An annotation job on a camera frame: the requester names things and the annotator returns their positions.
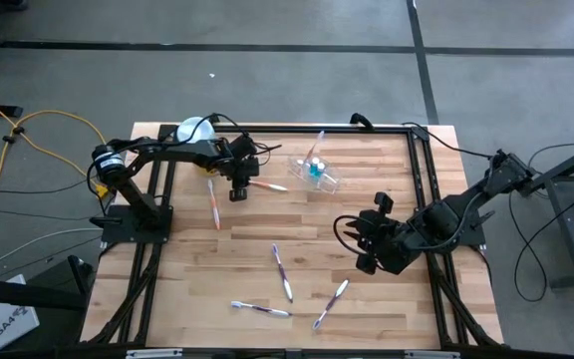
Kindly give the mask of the black aluminium table frame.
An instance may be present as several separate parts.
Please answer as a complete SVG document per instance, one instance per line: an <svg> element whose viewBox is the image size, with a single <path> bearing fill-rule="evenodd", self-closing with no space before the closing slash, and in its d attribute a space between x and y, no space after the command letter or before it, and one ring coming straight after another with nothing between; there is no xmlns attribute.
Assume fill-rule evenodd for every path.
<svg viewBox="0 0 574 359"><path fill-rule="evenodd" d="M314 156L338 169L339 188L310 189L288 169L290 157L306 158L325 131ZM82 337L104 342L133 340L148 347L287 349L436 349L444 339L468 342L471 335L445 297L430 282L428 264L416 260L401 275L367 275L355 266L343 222L373 206L378 191L406 219L433 199L466 188L454 151L454 129L433 128L430 141L416 129L396 125L372 131L356 125L258 124L250 135L272 147L258 181L289 189L252 186L248 198L232 202L229 183L208 178L189 164L149 164L137 174L141 190L173 207L169 238L161 245L121 242L100 260ZM207 181L219 211L214 224ZM283 289L272 244L276 243L293 291ZM114 336L105 325L128 288L156 255L152 283L136 300ZM342 296L312 325L339 285ZM241 301L285 310L278 317L233 308Z"/></svg>

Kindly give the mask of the clear acrylic organizer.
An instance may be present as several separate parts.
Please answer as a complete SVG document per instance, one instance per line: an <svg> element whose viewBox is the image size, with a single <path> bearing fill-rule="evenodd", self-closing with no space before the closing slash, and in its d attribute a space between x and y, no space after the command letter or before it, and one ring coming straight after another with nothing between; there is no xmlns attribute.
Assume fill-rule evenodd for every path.
<svg viewBox="0 0 574 359"><path fill-rule="evenodd" d="M310 163L305 163L305 158L290 157L288 159L289 172L296 178L305 182L310 189L330 194L335 193L340 186L342 178L338 169L318 156L314 156L313 158L318 158L320 163L325 163L327 166L325 175L321 179L310 175Z"/></svg>

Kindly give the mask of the silver edge bracket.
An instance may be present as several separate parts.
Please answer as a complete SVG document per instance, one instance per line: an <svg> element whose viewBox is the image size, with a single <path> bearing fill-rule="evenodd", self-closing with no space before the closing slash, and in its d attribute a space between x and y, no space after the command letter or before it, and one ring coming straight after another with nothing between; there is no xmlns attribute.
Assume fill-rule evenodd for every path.
<svg viewBox="0 0 574 359"><path fill-rule="evenodd" d="M179 348L158 348L130 350L125 359L181 359L183 351Z"/></svg>
<svg viewBox="0 0 574 359"><path fill-rule="evenodd" d="M458 352L432 351L432 350L407 350L404 359L461 359Z"/></svg>

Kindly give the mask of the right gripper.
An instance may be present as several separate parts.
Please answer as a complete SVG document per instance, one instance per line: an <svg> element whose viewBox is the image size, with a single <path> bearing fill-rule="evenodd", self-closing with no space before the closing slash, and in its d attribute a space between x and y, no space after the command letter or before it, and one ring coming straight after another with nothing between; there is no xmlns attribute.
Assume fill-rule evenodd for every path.
<svg viewBox="0 0 574 359"><path fill-rule="evenodd" d="M347 227L361 231L357 240L356 268L366 274L375 274L381 267L392 274L401 274L420 252L417 232L407 223L389 218L394 201L382 191L375 194L376 209L363 209Z"/></svg>

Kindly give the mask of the purple white toothbrush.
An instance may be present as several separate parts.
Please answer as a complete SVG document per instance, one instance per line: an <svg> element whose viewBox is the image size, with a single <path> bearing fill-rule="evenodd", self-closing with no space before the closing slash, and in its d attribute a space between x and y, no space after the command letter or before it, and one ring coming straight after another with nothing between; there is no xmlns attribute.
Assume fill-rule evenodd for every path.
<svg viewBox="0 0 574 359"><path fill-rule="evenodd" d="M282 264L282 261L281 261L281 259L280 259L279 249L278 249L278 246L277 246L276 243L273 243L273 244L272 244L272 253L273 253L273 255L274 255L275 259L276 259L276 263L277 263L277 266L278 266L279 274L280 274L280 276L281 276L281 280L282 280L282 285L283 285L284 292L285 292L285 294L286 294L286 297L287 297L288 301L289 301L290 303L292 303L292 302L293 302L293 291L292 291L291 285L290 285L290 283L289 283L289 280L288 280L288 278L287 278L287 276L286 276L286 272L285 272L284 266L283 266L283 264Z"/></svg>
<svg viewBox="0 0 574 359"><path fill-rule="evenodd" d="M320 316L314 321L313 325L312 325L312 329L314 331L318 330L321 325L322 322L324 320L324 318L326 317L326 315L329 313L329 311L332 309L332 307L334 306L334 304L338 301L338 299L342 296L342 294L344 293L344 291L347 289L348 285L350 283L349 279L345 279L337 288L336 292L334 293L334 295L332 296L331 300L328 302L328 304L326 305L325 309L323 310L323 312L320 314Z"/></svg>

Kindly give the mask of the blue toothbrush bottom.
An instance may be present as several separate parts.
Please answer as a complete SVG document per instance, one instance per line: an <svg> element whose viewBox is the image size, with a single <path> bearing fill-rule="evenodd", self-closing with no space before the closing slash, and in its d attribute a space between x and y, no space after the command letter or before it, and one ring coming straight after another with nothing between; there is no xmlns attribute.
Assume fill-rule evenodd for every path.
<svg viewBox="0 0 574 359"><path fill-rule="evenodd" d="M260 305L245 303L245 302L241 302L241 301L231 301L230 304L233 308L247 308L247 309L267 313L269 315L278 316L278 317L290 317L290 316L292 316L292 313L285 311L285 310L263 307Z"/></svg>

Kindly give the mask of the yellow white wipes canister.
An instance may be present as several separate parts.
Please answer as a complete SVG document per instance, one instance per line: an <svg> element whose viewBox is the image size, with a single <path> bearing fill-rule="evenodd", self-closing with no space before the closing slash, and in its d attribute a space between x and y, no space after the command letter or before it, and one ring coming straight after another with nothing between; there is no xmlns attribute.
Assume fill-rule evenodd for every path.
<svg viewBox="0 0 574 359"><path fill-rule="evenodd" d="M216 134L209 119L191 117L177 126L174 139L177 142L187 141L189 144L193 144L201 140L215 140Z"/></svg>

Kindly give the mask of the black side stand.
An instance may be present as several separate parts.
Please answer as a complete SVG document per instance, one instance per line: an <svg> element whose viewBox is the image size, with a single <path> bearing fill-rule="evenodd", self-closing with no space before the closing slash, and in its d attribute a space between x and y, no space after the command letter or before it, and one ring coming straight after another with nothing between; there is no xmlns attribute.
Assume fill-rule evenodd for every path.
<svg viewBox="0 0 574 359"><path fill-rule="evenodd" d="M81 311L87 308L92 279L93 266L70 255L28 284L0 280L0 303Z"/></svg>

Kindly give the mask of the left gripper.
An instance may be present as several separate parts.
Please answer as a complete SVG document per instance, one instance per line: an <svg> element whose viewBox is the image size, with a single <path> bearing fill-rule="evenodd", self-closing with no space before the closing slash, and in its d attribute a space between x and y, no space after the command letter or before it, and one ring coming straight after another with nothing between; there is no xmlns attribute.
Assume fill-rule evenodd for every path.
<svg viewBox="0 0 574 359"><path fill-rule="evenodd" d="M229 200L246 200L247 179L258 177L260 173L260 164L256 157L257 151L253 140L248 135L240 135L232 142L222 138L219 148L222 158L216 163L216 169L223 176L232 179Z"/></svg>

